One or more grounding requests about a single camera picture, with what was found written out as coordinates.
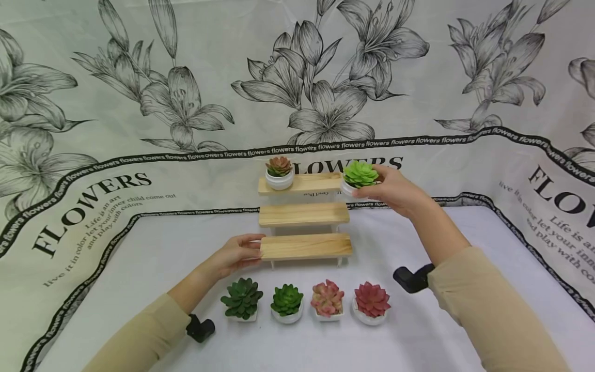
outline artificial succulent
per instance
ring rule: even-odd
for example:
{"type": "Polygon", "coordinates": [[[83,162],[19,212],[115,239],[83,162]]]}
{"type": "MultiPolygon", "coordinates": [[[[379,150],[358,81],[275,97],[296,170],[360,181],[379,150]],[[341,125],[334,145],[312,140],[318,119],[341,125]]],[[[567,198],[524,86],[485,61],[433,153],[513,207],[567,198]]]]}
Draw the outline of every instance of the artificial succulent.
{"type": "Polygon", "coordinates": [[[262,297],[262,291],[258,290],[258,283],[250,278],[240,278],[227,287],[227,291],[230,296],[221,297],[221,302],[228,307],[225,315],[248,320],[256,312],[258,300],[262,297]]]}
{"type": "Polygon", "coordinates": [[[343,178],[351,186],[361,189],[364,186],[374,185],[378,172],[366,162],[354,161],[345,168],[343,178]]]}
{"type": "Polygon", "coordinates": [[[297,314],[302,298],[303,293],[299,293],[298,288],[293,284],[284,284],[282,288],[275,287],[271,309],[277,311],[282,317],[297,314]]]}
{"type": "Polygon", "coordinates": [[[312,305],[316,313],[323,317],[330,318],[331,315],[341,314],[343,312],[343,296],[345,292],[339,290],[339,287],[329,279],[325,283],[319,283],[312,287],[312,305]]]}
{"type": "Polygon", "coordinates": [[[275,157],[268,161],[268,174],[273,177],[283,177],[292,171],[292,162],[286,157],[275,157]]]}
{"type": "Polygon", "coordinates": [[[370,282],[359,285],[359,289],[355,290],[358,310],[372,318],[381,317],[390,309],[389,298],[380,285],[373,286],[370,282]]]}

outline small plant pot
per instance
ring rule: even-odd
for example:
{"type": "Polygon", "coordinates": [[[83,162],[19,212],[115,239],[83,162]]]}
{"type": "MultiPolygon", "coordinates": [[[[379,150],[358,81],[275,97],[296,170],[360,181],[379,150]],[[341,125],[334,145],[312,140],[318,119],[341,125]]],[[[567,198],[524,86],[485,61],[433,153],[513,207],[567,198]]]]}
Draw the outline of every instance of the small plant pot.
{"type": "Polygon", "coordinates": [[[322,322],[339,321],[339,320],[341,320],[341,318],[343,317],[344,314],[345,314],[345,309],[343,309],[343,312],[341,314],[334,314],[334,315],[331,315],[330,318],[327,318],[327,317],[323,317],[322,315],[318,315],[318,311],[316,311],[316,309],[314,309],[314,315],[316,316],[316,319],[318,321],[322,321],[322,322]]]}
{"type": "Polygon", "coordinates": [[[273,309],[271,309],[273,318],[275,318],[275,320],[277,320],[281,324],[293,324],[293,323],[297,322],[302,317],[303,306],[304,306],[303,303],[304,303],[304,299],[302,298],[302,303],[299,305],[297,314],[287,315],[285,317],[282,317],[281,315],[279,315],[279,313],[277,311],[274,311],[273,309]]]}
{"type": "Polygon", "coordinates": [[[248,319],[238,318],[238,317],[227,317],[227,318],[231,321],[236,321],[238,323],[250,323],[250,322],[256,321],[257,315],[258,315],[258,309],[256,309],[256,312],[254,314],[252,314],[248,319]]]}
{"type": "Polygon", "coordinates": [[[271,186],[273,190],[285,190],[293,184],[293,169],[283,177],[273,177],[268,174],[268,170],[264,171],[267,184],[271,186]]]}
{"type": "Polygon", "coordinates": [[[341,178],[341,193],[343,194],[343,198],[345,200],[350,202],[362,201],[363,199],[358,199],[351,196],[355,190],[357,190],[357,187],[353,187],[347,182],[345,182],[344,177],[341,178]]]}
{"type": "Polygon", "coordinates": [[[355,299],[356,297],[353,297],[353,301],[352,301],[352,308],[353,308],[353,313],[355,314],[355,317],[362,323],[366,324],[367,326],[379,326],[382,323],[384,323],[384,321],[386,320],[386,315],[388,313],[388,310],[385,310],[384,315],[382,315],[381,317],[376,317],[376,318],[372,318],[367,316],[366,314],[362,313],[359,309],[358,309],[358,302],[355,299]]]}

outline pine wood board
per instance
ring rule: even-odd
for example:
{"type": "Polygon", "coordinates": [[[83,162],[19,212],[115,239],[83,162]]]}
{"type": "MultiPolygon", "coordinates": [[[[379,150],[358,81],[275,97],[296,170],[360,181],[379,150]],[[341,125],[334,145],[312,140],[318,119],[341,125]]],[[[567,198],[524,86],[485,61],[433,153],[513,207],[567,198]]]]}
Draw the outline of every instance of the pine wood board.
{"type": "Polygon", "coordinates": [[[349,222],[345,203],[263,205],[258,214],[261,227],[319,226],[349,222]]]}
{"type": "Polygon", "coordinates": [[[341,188],[341,173],[296,174],[293,184],[285,190],[273,190],[267,180],[261,177],[258,180],[259,195],[278,195],[281,193],[308,193],[339,191],[341,188]]]}
{"type": "Polygon", "coordinates": [[[261,240],[264,261],[340,258],[353,254],[348,234],[266,236],[261,240]]]}

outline left hand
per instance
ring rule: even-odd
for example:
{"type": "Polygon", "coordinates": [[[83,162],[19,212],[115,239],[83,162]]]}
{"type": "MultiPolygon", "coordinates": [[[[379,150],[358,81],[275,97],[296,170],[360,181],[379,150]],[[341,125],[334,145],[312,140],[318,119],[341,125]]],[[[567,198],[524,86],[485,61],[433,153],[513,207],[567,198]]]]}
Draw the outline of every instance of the left hand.
{"type": "Polygon", "coordinates": [[[244,234],[231,237],[221,249],[201,264],[217,279],[223,279],[236,270],[258,265],[261,260],[260,240],[264,234],[244,234]]]}

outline black clamp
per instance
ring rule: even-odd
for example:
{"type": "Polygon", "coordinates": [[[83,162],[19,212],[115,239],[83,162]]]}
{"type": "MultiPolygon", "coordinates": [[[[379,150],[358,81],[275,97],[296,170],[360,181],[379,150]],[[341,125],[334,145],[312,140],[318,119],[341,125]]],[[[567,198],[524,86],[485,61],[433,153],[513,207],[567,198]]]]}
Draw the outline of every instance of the black clamp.
{"type": "Polygon", "coordinates": [[[190,314],[190,324],[186,327],[188,336],[192,337],[196,342],[202,343],[213,333],[215,333],[215,323],[212,320],[207,319],[201,323],[196,315],[190,314]]]}
{"type": "Polygon", "coordinates": [[[434,265],[427,264],[414,274],[405,266],[401,266],[394,271],[393,279],[395,279],[407,293],[417,293],[428,287],[428,274],[432,270],[434,270],[434,265]]]}

